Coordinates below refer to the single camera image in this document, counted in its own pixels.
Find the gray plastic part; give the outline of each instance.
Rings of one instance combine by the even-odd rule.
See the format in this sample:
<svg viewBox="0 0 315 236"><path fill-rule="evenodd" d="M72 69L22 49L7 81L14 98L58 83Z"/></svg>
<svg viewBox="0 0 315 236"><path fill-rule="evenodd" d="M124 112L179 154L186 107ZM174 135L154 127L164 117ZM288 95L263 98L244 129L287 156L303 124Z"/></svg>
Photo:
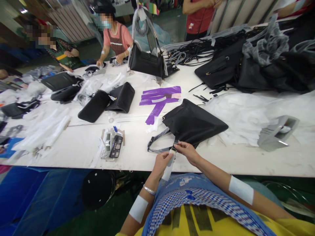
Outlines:
<svg viewBox="0 0 315 236"><path fill-rule="evenodd" d="M260 132L258 146L268 152L287 147L288 144L285 142L297 128L299 122L299 119L288 115L270 121L268 127L263 128ZM289 130L286 133L280 132L284 126Z"/></svg>

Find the face mask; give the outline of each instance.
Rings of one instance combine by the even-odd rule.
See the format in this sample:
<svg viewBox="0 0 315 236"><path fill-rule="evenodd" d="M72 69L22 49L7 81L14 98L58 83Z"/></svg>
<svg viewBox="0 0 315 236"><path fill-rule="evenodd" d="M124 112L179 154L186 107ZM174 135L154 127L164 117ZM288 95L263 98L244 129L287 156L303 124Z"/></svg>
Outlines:
<svg viewBox="0 0 315 236"><path fill-rule="evenodd" d="M109 23L107 20L103 21L103 26L105 27L105 29L110 29L112 28L112 24Z"/></svg>

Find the white bandage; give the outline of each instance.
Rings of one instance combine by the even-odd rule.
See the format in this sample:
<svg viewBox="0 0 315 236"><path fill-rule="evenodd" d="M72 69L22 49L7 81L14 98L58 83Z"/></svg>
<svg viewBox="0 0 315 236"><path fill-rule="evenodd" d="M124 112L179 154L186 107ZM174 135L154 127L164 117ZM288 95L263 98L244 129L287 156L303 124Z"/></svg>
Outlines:
<svg viewBox="0 0 315 236"><path fill-rule="evenodd" d="M147 209L148 202L144 200L139 195L137 196L137 199L135 200L134 204L132 205L129 214L132 218L134 218L139 224L141 224L143 215L145 210Z"/></svg>
<svg viewBox="0 0 315 236"><path fill-rule="evenodd" d="M244 183L243 181L235 178L234 176L231 177L229 191L234 193L240 199L244 200L248 204L252 205L254 200L254 190L251 186Z"/></svg>

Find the yellow shirt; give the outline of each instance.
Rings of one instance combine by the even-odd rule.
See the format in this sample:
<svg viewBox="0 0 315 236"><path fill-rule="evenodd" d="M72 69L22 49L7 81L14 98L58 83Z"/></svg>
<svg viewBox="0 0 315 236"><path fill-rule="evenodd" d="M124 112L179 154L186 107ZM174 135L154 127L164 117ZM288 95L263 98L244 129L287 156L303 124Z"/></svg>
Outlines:
<svg viewBox="0 0 315 236"><path fill-rule="evenodd" d="M315 225L297 219L272 220L255 212L276 234L285 236L314 236ZM142 234L141 228L136 236ZM224 212L208 206L183 205L173 209L155 233L156 236L254 235Z"/></svg>

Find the blue plastic crate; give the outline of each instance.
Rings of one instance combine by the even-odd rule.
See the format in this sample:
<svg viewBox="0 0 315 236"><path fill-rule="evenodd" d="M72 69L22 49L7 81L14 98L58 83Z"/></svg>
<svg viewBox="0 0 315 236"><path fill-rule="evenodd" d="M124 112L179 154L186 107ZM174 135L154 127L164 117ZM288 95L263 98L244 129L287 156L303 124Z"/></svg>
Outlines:
<svg viewBox="0 0 315 236"><path fill-rule="evenodd" d="M29 62L31 59L25 56L20 49L11 49L8 51L9 54L21 60L22 62Z"/></svg>
<svg viewBox="0 0 315 236"><path fill-rule="evenodd" d="M81 187L91 170L47 170L12 167L6 175L0 184L1 236L43 235L85 210Z"/></svg>

